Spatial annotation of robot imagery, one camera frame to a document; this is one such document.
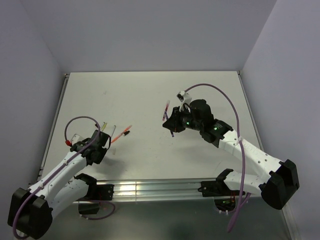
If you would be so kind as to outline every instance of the gray wall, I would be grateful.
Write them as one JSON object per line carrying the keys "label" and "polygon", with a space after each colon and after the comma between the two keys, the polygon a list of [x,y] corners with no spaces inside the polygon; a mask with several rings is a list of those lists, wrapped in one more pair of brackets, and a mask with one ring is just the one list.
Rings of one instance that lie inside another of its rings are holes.
{"label": "gray wall", "polygon": [[265,149],[297,164],[291,206],[303,239],[319,239],[320,1],[278,0],[242,72]]}
{"label": "gray wall", "polygon": [[12,193],[34,181],[63,75],[18,0],[0,1],[0,238],[11,239]]}
{"label": "gray wall", "polygon": [[65,72],[240,70],[276,0],[21,0]]}

